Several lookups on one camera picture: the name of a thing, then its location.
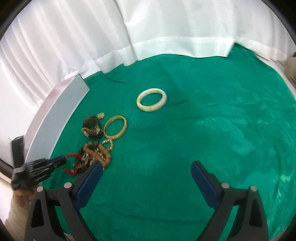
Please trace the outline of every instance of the white curtain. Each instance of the white curtain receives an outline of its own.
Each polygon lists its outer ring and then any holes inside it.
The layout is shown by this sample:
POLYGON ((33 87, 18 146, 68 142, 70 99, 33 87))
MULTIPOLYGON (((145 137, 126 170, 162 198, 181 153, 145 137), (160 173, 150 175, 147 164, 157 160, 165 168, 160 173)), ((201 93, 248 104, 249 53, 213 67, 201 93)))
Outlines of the white curtain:
POLYGON ((266 59, 296 51, 261 0, 32 0, 0 41, 0 64, 36 112, 55 85, 154 55, 227 56, 237 42, 266 59))

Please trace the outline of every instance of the person's arm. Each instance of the person's arm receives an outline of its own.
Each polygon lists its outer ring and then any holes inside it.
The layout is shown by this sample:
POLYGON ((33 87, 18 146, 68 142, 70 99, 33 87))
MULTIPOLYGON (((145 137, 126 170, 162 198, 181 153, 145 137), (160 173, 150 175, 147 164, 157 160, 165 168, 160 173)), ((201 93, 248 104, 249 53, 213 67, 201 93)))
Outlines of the person's arm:
POLYGON ((13 192, 8 219, 5 227, 16 241, 24 241, 29 205, 32 203, 34 192, 32 190, 17 190, 13 192))
POLYGON ((296 88, 296 57, 292 57, 287 60, 285 74, 291 84, 296 88))

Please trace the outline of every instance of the beige cloth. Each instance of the beige cloth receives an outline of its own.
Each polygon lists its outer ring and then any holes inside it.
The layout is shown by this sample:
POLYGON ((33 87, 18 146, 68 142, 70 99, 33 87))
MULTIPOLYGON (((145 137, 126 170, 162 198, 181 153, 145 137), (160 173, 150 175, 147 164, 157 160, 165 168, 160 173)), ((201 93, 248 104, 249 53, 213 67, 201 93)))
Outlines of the beige cloth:
POLYGON ((296 57, 289 58, 285 67, 285 75, 291 82, 291 84, 296 88, 296 57))
MULTIPOLYGON (((5 227, 15 241, 25 240, 25 230, 28 217, 29 206, 20 207, 14 199, 11 199, 8 219, 5 221, 5 227)), ((75 241, 73 236, 66 234, 70 241, 75 241)))

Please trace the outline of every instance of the red bracelet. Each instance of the red bracelet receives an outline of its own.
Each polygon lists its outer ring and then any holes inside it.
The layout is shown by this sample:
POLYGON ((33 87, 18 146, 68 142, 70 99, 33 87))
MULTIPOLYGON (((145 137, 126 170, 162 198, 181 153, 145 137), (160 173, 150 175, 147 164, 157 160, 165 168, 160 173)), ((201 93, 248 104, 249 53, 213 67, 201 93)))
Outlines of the red bracelet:
MULTIPOLYGON (((65 157, 76 157, 81 160, 82 155, 80 155, 78 153, 69 153, 69 154, 65 155, 65 157)), ((72 170, 72 171, 64 169, 64 172, 70 176, 75 176, 78 173, 78 168, 74 168, 74 170, 72 170)))

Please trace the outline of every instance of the gold bracelet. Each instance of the gold bracelet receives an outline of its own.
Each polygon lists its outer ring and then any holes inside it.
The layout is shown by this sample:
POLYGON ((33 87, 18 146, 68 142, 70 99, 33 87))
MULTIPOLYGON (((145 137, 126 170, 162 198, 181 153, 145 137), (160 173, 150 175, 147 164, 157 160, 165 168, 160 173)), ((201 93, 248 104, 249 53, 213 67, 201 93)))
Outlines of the gold bracelet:
POLYGON ((121 115, 113 116, 111 119, 109 119, 109 120, 106 122, 106 124, 105 124, 105 126, 104 126, 103 133, 104 133, 106 139, 116 140, 116 139, 122 137, 122 135, 123 135, 123 134, 125 133, 125 131, 126 131, 127 126, 128 126, 127 120, 126 120, 123 116, 121 116, 121 115), (118 134, 116 134, 116 135, 114 135, 114 136, 108 136, 107 133, 106 133, 106 129, 107 129, 107 127, 111 124, 111 122, 113 122, 113 121, 115 121, 115 120, 118 120, 118 119, 122 119, 122 120, 124 121, 124 124, 123 124, 123 128, 122 128, 122 130, 121 130, 118 134))

